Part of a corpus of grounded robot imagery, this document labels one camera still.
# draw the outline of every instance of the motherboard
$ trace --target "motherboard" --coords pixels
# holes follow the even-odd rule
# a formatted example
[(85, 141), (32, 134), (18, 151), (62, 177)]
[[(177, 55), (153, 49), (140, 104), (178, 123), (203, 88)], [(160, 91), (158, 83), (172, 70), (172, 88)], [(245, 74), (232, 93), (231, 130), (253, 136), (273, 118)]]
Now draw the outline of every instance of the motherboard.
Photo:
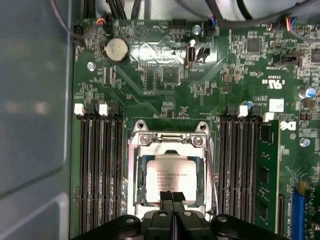
[(78, 42), (70, 237), (171, 191), (208, 220), (320, 239), (320, 29), (295, 31), (319, 42), (184, 19), (107, 19)]

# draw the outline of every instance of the cpu socket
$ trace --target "cpu socket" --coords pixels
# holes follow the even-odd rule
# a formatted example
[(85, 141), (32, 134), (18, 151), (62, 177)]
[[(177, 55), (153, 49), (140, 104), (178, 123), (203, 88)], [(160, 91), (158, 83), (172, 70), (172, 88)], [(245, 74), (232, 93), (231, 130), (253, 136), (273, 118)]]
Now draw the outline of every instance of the cpu socket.
[(201, 121), (194, 132), (149, 130), (138, 120), (128, 140), (127, 213), (142, 218), (160, 209), (160, 192), (183, 192), (186, 210), (214, 213), (214, 142)]

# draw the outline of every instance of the black cable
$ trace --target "black cable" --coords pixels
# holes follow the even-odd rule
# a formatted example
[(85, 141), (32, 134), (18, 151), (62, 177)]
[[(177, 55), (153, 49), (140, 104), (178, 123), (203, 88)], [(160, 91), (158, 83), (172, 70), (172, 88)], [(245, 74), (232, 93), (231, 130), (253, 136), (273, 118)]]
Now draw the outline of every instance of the black cable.
[(141, 0), (134, 0), (132, 11), (131, 11), (131, 19), (138, 19), (140, 7), (141, 7)]
[(242, 16), (244, 17), (245, 20), (252, 20), (253, 19), (253, 17), (249, 13), (249, 11), (244, 3), (244, 0), (236, 0), (236, 4), (238, 5), (240, 13), (242, 14)]
[(65, 23), (64, 19), (62, 18), (61, 14), (59, 12), (56, 0), (50, 0), (50, 3), (51, 3), (51, 7), (52, 7), (52, 9), (54, 11), (54, 14), (55, 14), (56, 18), (58, 19), (59, 23), (61, 24), (61, 26), (64, 28), (64, 30), (66, 30), (75, 39), (81, 39), (81, 40), (86, 39), (87, 37), (89, 37), (98, 28), (98, 25), (95, 24), (86, 33), (84, 33), (83, 35), (76, 34), (75, 32), (73, 32), (67, 26), (67, 24)]
[(201, 19), (206, 19), (208, 20), (209, 16), (208, 15), (204, 15), (202, 13), (199, 13), (197, 11), (195, 11), (192, 7), (190, 7), (188, 4), (186, 4), (184, 2), (184, 0), (174, 0), (179, 6), (181, 6), (183, 9), (187, 10), (189, 13), (195, 15), (198, 18)]
[(96, 0), (83, 0), (83, 16), (84, 19), (96, 18)]
[(320, 43), (320, 39), (310, 39), (310, 38), (306, 38), (306, 37), (300, 35), (299, 33), (295, 32), (295, 31), (293, 31), (293, 30), (289, 31), (289, 33), (292, 34), (292, 35), (293, 35), (294, 37), (296, 37), (297, 39), (302, 40), (302, 41), (307, 42), (307, 43), (310, 43), (310, 44), (311, 44), (311, 43)]
[(122, 6), (121, 0), (114, 0), (116, 8), (118, 10), (119, 16), (121, 19), (127, 19), (124, 6)]
[(253, 27), (259, 24), (269, 24), (275, 22), (280, 16), (282, 15), (292, 15), (306, 7), (311, 6), (312, 4), (318, 2), (319, 0), (305, 0), (298, 5), (292, 6), (286, 10), (281, 12), (272, 14), (270, 16), (260, 17), (257, 19), (247, 20), (247, 21), (229, 21), (225, 20), (221, 12), (218, 8), (216, 0), (205, 0), (206, 4), (208, 5), (209, 9), (211, 10), (212, 14), (214, 15), (217, 23), (219, 26), (228, 28), (228, 29), (238, 29), (238, 28), (248, 28)]
[(106, 2), (109, 4), (112, 17), (114, 19), (119, 19), (120, 17), (119, 17), (119, 13), (118, 13), (115, 1), (114, 0), (107, 0)]

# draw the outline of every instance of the white connector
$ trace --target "white connector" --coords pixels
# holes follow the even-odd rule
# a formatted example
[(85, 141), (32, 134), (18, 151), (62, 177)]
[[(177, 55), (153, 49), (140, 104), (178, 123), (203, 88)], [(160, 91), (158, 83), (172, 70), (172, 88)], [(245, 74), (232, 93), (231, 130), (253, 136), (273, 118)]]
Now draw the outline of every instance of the white connector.
[(104, 117), (108, 116), (108, 105), (106, 103), (99, 104), (99, 115)]
[(275, 118), (275, 113), (274, 112), (265, 112), (263, 114), (263, 122), (264, 123), (272, 121), (274, 118)]
[(236, 114), (238, 118), (245, 118), (246, 116), (248, 116), (248, 111), (249, 110), (247, 105), (240, 105)]
[(77, 116), (83, 116), (86, 113), (85, 106), (82, 103), (75, 103), (73, 112)]

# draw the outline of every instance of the blue slot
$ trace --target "blue slot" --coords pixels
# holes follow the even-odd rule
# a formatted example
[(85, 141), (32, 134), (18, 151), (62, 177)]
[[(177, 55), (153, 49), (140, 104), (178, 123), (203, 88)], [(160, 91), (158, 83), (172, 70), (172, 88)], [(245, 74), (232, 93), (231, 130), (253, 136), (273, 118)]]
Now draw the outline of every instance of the blue slot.
[(292, 194), (291, 239), (305, 239), (305, 197), (297, 192)]

